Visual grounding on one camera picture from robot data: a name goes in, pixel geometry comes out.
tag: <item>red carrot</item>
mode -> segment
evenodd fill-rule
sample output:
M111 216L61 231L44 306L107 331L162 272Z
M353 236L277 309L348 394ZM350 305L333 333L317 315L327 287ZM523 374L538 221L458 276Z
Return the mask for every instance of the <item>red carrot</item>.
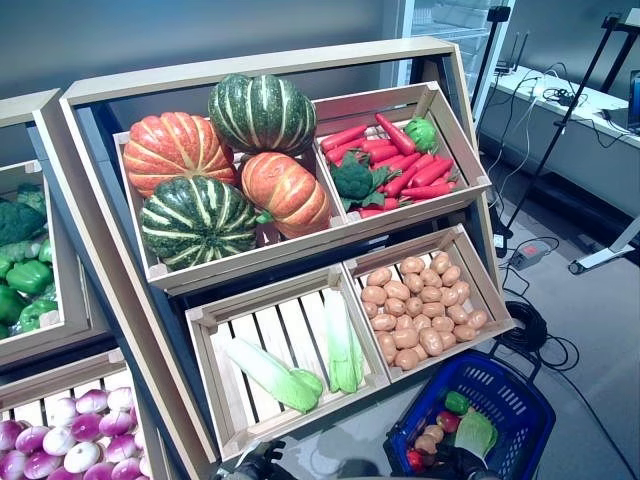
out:
M416 144L413 143L413 140L411 140L406 133L387 120L384 115L376 113L376 121L384 131L387 132L393 144L398 147L398 150L400 150L403 155L411 155L416 151Z
M367 139L362 144L362 151L369 153L370 150L378 147L386 147L387 145L391 145L391 140L386 138L372 138Z
M367 129L366 125L358 125L357 127L347 128L342 132L329 135L322 142L320 142L322 151L326 153L331 149L339 147L340 145L344 145L348 141L361 136L366 129Z
M427 185L426 187L407 188L402 190L402 195L414 200L426 200L451 193L456 186L455 182L442 183L440 185Z
M364 137L360 137L356 140L343 143L339 147L334 148L333 150L329 150L327 153L324 154L324 156L329 162L337 164L342 160L342 157L344 157L345 153L347 153L352 148L359 147L360 145L362 145L362 142L364 142Z
M382 160L386 160L389 157L393 157L398 154L398 149L393 145L385 145L383 147L377 147L369 150L372 163L377 163Z
M451 167L453 167L453 160L450 158L436 160L415 174L411 182L411 187L428 186L436 178L441 177L444 172L449 170Z

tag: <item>blue shopping basket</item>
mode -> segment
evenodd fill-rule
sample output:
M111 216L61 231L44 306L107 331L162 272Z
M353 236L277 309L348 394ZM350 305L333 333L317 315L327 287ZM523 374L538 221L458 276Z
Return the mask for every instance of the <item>blue shopping basket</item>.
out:
M417 476L409 466L407 451L426 425L436 423L436 416L445 409L447 392L454 390L467 397L498 430L498 441L485 459L489 468L504 480L532 478L556 415L533 385L539 362L518 352L534 363L527 377L496 358L498 345L496 342L490 354L468 350L443 362L387 433L384 448L394 475Z

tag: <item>orange pumpkin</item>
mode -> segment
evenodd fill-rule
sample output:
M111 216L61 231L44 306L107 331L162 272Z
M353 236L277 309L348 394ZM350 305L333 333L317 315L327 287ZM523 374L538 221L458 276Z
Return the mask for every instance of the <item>orange pumpkin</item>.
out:
M176 176L236 182L233 152L220 143L211 122L182 112L151 115L133 124L124 147L124 167L143 197Z
M329 197L313 175L293 158L263 152L242 171L244 194L267 211L287 238L301 237L329 226Z

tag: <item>potato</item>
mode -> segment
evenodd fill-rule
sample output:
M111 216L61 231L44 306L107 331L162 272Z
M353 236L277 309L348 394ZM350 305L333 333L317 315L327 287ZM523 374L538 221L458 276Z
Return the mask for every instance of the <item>potato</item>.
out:
M436 448L436 439L431 435L420 435L416 438L413 448L419 452L429 453L434 455L438 450Z
M402 279L402 283L404 283L412 293L420 293L424 287L424 282L417 273L407 273Z
M419 315L422 313L422 300L418 297L411 297L406 302L404 302L405 308L407 309L407 313L412 317Z
M422 434L431 435L435 439L436 443L440 443L444 438L444 430L442 430L440 425L428 425L424 427Z
M391 270L387 267L378 268L367 277L367 285L381 287L391 280Z
M429 318L444 317L444 305L440 302L423 303L422 313Z
M469 289L469 284L467 282L463 282L462 280L458 280L451 286L451 290L455 290L458 292L458 303L462 305L471 293Z
M418 361L418 354L410 348L400 350L393 359L393 363L404 371L416 368Z
M440 291L442 292L442 299L440 299L440 302L442 302L445 307L450 307L451 305L458 303L458 292L447 287L440 287Z
M420 296L420 300L426 303L439 302L440 299L442 298L442 292L436 287L427 285L420 291L419 296Z
M456 336L451 332L438 332L440 339L442 340L442 347L445 350L449 350L456 344Z
M418 257L407 257L400 264L400 272L404 275L407 273L420 273L424 270L424 260Z
M451 285L456 283L459 278L460 267L458 267L457 265L451 265L442 274L442 285L444 285L445 287L450 287Z
M416 345L415 347L411 347L411 350L413 350L418 354L418 360L420 361L426 360L427 358L429 358L429 354L427 354L427 352L424 351L424 348L422 348L422 345L420 344Z
M453 332L453 327L456 324L453 323L449 317L436 317L431 319L431 327L439 332Z
M393 363L393 359L396 357L396 353L398 353L396 349L396 342L393 341L393 337L390 333L383 332L378 335L378 343L380 344L380 349L382 350L382 354L384 355L387 365L391 365Z
M401 330L403 328L414 328L413 318L411 318L411 316L407 315L406 313L396 318L396 329Z
M411 296L409 288L398 280L389 280L384 286L384 291L387 296L399 298L402 301L407 300Z
M453 334L459 342L468 342L476 338L476 331L467 325L456 325Z
M447 308L447 316L453 320L456 325L464 325L469 319L467 312L458 304L451 305Z
M442 279L440 278L440 275L430 268L425 268L420 272L420 279L424 283L425 287L440 288L442 286Z
M362 302L362 306L368 318L373 318L378 314L378 306L375 303Z
M420 331L423 328L431 328L431 319L422 313L416 315L413 319L413 328Z
M440 334L434 328L423 328L420 330L419 341L422 348L432 357L438 356L442 353L443 345Z
M451 261L449 260L449 255L446 252L440 252L433 260L431 260L429 268L438 275L442 275L450 266Z
M418 344L418 331L415 328L404 328L392 333L396 348L412 348Z
M384 330L390 332L396 326L396 317L388 313L379 313L371 319L374 330Z
M363 302L370 302L381 307L387 299L387 292L382 287L370 285L362 289L360 298Z
M404 314L406 307L404 302L398 298L387 298L384 301L384 313L399 317Z
M485 323L487 323L487 312L485 312L484 310L473 310L469 314L467 326L473 328L474 330L482 328Z

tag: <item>gray wall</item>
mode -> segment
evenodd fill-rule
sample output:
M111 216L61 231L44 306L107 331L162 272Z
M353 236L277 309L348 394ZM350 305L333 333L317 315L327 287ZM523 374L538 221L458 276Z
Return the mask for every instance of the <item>gray wall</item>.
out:
M543 70L554 62L564 62L569 80L580 82L604 30L600 28L610 12L622 13L640 7L638 0L516 0L509 30L500 58L508 57L516 32L529 31L529 40L521 65ZM599 89L609 72L626 34L614 33L598 63L589 87ZM610 94L619 98L629 95L629 75L640 68L640 41L636 41Z

